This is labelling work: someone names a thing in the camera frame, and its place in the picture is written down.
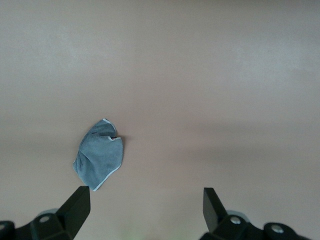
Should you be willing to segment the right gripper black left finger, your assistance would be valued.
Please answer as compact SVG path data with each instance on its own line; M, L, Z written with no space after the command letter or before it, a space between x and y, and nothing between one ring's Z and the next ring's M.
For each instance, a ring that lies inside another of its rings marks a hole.
M73 240L91 211L90 188L80 186L59 209L41 212L16 228L10 220L0 222L2 240Z

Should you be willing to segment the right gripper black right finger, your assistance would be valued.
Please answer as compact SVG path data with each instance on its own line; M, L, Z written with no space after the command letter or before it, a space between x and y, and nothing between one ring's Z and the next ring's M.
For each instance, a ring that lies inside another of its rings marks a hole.
M227 211L212 187L203 189L203 216L208 228L202 240L307 240L290 226L267 222L262 229L254 226L238 211Z

